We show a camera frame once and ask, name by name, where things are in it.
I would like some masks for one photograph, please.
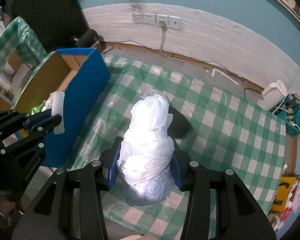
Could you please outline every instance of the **green item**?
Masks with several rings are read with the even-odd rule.
[[[130,110],[148,89],[163,91],[193,129],[181,150],[208,169],[232,168],[268,213],[277,191],[284,159],[284,121],[227,91],[191,76],[132,59],[104,55],[111,78],[88,115],[66,168],[79,169],[111,148],[116,136],[129,127]],[[216,230],[215,192],[211,192],[210,233]],[[103,192],[106,219],[159,239],[179,239],[189,193],[177,187],[167,200],[148,205],[127,205],[121,178]]]
[[[46,102],[47,102],[47,100],[44,100],[41,105],[32,108],[31,114],[36,114],[36,113],[40,112],[42,110],[42,108],[44,107],[44,105],[46,104]]]
[[[15,18],[0,36],[0,74],[8,58],[16,51],[21,62],[38,65],[47,52],[23,18]]]

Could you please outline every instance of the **wall socket panel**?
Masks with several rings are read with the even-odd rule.
[[[145,23],[145,16],[143,13],[133,12],[132,21],[135,23]]]
[[[132,20],[134,23],[159,25],[160,21],[164,21],[167,27],[182,29],[182,18],[178,16],[133,12]]]
[[[145,23],[156,25],[157,21],[154,13],[144,13]]]
[[[182,28],[182,18],[169,15],[169,25],[168,26],[181,29]]]
[[[157,25],[160,25],[160,21],[164,22],[166,26],[169,26],[169,15],[164,15],[164,14],[157,14]]]

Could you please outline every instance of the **cardboard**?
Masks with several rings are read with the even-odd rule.
[[[94,48],[57,49],[25,87],[15,109],[30,113],[50,93],[64,91],[65,133],[45,137],[46,159],[42,165],[60,167],[110,73]]]
[[[284,212],[287,203],[287,198],[293,183],[296,181],[297,176],[281,177],[277,194],[275,195],[271,209],[277,212]]]

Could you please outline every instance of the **cardboard box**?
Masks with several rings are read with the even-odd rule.
[[[30,113],[47,100],[50,93],[64,91],[63,134],[45,137],[46,159],[42,165],[60,167],[92,106],[110,78],[110,73],[94,48],[57,49],[43,60],[37,73],[24,88],[15,109]]]

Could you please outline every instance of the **white plastic bag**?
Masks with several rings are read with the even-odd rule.
[[[173,141],[167,135],[172,114],[166,98],[158,94],[138,101],[131,110],[117,166],[129,205],[147,205],[165,199],[174,187],[170,161]]]

